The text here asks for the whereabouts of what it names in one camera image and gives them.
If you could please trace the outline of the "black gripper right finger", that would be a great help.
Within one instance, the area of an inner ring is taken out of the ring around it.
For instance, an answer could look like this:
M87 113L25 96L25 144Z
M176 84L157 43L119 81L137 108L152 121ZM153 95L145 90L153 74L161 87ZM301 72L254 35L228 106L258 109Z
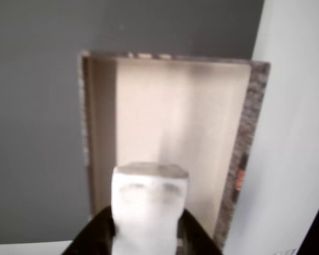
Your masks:
M220 248L187 209L179 219L177 241L176 254L222 255Z

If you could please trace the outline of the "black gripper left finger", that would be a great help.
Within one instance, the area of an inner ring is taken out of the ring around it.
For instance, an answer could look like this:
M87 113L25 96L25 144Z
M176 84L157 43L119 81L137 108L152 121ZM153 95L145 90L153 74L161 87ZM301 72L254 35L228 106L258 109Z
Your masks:
M80 231L62 254L112 254L115 233L111 206L107 206Z

